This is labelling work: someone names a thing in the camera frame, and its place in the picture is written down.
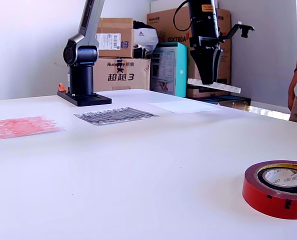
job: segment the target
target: teal box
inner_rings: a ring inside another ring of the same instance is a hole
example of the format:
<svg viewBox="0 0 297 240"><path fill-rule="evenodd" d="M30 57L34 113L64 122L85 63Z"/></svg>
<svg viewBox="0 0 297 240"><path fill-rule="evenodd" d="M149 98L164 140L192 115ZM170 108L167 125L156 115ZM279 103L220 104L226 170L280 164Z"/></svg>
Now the teal box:
<svg viewBox="0 0 297 240"><path fill-rule="evenodd" d="M185 98L188 81L188 48L179 42L157 45L151 55L150 90Z"/></svg>

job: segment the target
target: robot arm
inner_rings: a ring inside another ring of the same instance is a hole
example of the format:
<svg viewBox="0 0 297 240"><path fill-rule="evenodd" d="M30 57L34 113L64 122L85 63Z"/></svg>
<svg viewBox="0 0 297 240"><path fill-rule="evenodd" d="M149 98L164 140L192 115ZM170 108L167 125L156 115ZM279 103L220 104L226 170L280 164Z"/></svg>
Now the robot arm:
<svg viewBox="0 0 297 240"><path fill-rule="evenodd" d="M105 0L86 0L78 34L68 39L63 57L68 66L96 62L99 42L96 40L98 25Z"/></svg>
<svg viewBox="0 0 297 240"><path fill-rule="evenodd" d="M94 92L93 66L98 59L96 33L105 0L86 0L78 34L68 39L63 52L69 66L68 91L57 95L78 106L111 104L108 97Z"/></svg>
<svg viewBox="0 0 297 240"><path fill-rule="evenodd" d="M187 31L176 27L175 17L177 12L188 3L190 14L189 28L192 37L189 39L190 46L194 48L190 52L193 57L204 85L213 84L218 80L218 72L223 50L220 43L231 39L237 30L242 30L242 37L247 38L249 31L254 27L236 24L226 36L219 36L218 18L214 0L186 0L176 10L173 23L178 31Z"/></svg>

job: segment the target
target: black cable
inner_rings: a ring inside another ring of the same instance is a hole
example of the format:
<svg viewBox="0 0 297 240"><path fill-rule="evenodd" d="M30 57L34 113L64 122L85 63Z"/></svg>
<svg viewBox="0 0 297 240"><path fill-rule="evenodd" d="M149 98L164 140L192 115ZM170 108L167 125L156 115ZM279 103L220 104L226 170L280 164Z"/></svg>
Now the black cable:
<svg viewBox="0 0 297 240"><path fill-rule="evenodd" d="M177 16L179 10L180 10L185 4L187 4L189 1L190 1L190 0L185 0L185 1L184 1L184 2L183 2L183 3L176 9L175 14L174 14L174 17L173 17L173 24L174 24L174 27L176 28L176 30L178 30L178 31L180 31L180 32L186 32L187 30L189 30L190 27L192 26L192 23L193 23L193 20L190 21L189 27L188 27L187 29L185 29L185 30L178 29L178 27L177 27L177 25L176 25L176 23L175 23L175 17Z"/></svg>

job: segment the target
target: white sheet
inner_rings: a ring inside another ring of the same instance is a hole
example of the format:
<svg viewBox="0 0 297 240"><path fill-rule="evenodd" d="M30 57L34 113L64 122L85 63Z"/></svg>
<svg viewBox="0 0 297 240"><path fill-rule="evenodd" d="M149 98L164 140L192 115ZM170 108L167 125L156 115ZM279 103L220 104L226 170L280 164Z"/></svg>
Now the white sheet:
<svg viewBox="0 0 297 240"><path fill-rule="evenodd" d="M151 105L170 111L175 114L192 114L199 112L209 112L221 110L218 107L210 106L196 101L169 101L160 103L150 103Z"/></svg>

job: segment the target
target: pink textured pad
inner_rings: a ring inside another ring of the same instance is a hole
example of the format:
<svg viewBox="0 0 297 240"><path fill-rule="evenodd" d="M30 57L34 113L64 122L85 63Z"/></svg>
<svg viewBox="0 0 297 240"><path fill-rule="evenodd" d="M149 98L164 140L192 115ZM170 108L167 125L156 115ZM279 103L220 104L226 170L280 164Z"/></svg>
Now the pink textured pad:
<svg viewBox="0 0 297 240"><path fill-rule="evenodd" d="M6 119L0 120L0 139L48 133L60 129L54 120L47 119L45 116Z"/></svg>

